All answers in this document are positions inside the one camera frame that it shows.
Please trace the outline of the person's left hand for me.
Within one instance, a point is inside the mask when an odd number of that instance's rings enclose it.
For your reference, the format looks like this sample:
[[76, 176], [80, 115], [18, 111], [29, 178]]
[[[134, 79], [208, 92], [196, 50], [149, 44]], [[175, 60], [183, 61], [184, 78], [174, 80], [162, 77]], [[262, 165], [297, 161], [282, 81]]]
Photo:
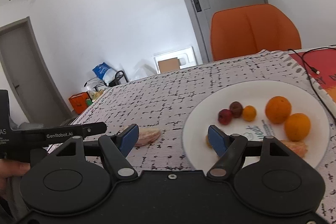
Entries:
[[0, 162], [0, 183], [1, 197], [6, 198], [7, 179], [10, 177], [22, 177], [25, 175], [31, 166], [26, 162], [18, 162], [13, 160], [1, 159]]

